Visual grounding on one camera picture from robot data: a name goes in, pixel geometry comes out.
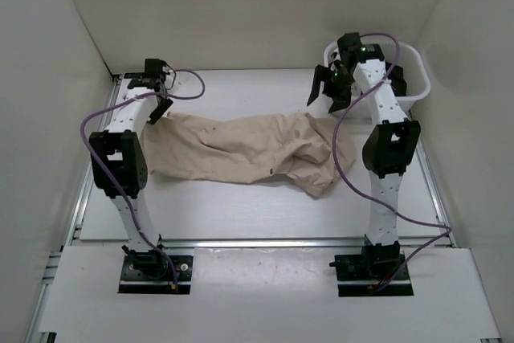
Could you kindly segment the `beige trousers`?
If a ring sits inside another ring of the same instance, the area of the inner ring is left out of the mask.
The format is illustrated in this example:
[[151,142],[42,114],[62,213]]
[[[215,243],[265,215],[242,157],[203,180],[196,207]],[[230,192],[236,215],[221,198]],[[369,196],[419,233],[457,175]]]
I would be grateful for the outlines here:
[[141,146],[150,173],[239,184],[284,176],[319,197],[357,160],[336,122],[306,112],[226,121],[170,113],[145,126]]

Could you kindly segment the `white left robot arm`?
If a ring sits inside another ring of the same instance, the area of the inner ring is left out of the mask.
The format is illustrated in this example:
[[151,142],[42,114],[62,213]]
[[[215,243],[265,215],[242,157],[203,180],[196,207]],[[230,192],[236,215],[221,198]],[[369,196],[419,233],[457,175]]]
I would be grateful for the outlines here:
[[129,81],[126,104],[115,109],[111,122],[90,134],[93,178],[116,207],[128,236],[127,254],[142,254],[141,270],[159,279],[168,270],[168,259],[155,251],[158,235],[149,219],[142,194],[148,181],[148,167],[140,143],[146,124],[153,125],[173,103],[165,97],[168,72],[165,61],[146,59],[145,69]]

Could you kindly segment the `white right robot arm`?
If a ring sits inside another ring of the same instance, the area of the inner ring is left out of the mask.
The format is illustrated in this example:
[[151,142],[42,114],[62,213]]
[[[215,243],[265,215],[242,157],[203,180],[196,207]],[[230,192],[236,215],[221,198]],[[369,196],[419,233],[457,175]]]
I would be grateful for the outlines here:
[[332,100],[330,112],[347,114],[367,100],[373,131],[362,148],[362,161],[369,171],[371,201],[368,229],[361,257],[361,270],[377,279],[400,255],[397,232],[398,191],[411,163],[421,133],[416,120],[401,109],[392,76],[396,63],[386,61],[376,43],[363,43],[357,32],[337,40],[337,52],[327,66],[318,65],[308,102],[320,94]]

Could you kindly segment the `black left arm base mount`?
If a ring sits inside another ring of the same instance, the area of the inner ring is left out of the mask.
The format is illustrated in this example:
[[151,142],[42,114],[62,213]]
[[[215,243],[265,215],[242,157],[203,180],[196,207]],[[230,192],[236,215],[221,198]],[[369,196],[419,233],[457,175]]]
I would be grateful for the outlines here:
[[189,295],[194,268],[192,255],[169,255],[169,261],[155,251],[135,252],[123,246],[120,294]]

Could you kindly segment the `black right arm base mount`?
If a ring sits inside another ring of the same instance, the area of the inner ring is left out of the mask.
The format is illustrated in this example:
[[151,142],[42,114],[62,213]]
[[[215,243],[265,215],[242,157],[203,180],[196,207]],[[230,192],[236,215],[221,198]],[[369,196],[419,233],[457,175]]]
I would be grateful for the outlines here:
[[360,254],[335,255],[329,266],[336,271],[339,297],[412,296],[405,260],[399,242],[367,243]]

